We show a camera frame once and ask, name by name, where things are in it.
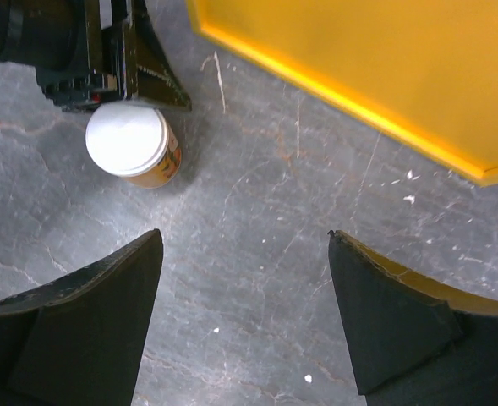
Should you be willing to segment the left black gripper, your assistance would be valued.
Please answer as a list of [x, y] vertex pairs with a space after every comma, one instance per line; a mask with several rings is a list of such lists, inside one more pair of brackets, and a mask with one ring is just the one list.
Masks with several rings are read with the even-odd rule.
[[190, 111], [146, 3], [112, 1], [101, 26], [97, 1], [0, 1], [0, 62], [34, 68], [43, 96], [65, 112], [94, 111], [135, 93], [149, 104]]

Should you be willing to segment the small orange jar white lid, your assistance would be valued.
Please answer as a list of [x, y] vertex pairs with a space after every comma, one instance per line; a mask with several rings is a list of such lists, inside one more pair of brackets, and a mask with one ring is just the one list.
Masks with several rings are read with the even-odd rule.
[[167, 184], [182, 161], [178, 139], [158, 109], [122, 102], [91, 114], [85, 146], [100, 169], [145, 189]]

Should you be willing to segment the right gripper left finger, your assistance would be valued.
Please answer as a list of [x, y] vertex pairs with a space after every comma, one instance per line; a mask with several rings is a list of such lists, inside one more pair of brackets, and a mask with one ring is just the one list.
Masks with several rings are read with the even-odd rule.
[[0, 405], [129, 405], [161, 275], [152, 229], [50, 283], [0, 299]]

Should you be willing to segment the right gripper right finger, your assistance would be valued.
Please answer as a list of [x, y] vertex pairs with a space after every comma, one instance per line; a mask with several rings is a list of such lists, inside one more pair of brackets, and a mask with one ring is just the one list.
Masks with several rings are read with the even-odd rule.
[[498, 300], [426, 277], [342, 231], [328, 256], [369, 405], [498, 405]]

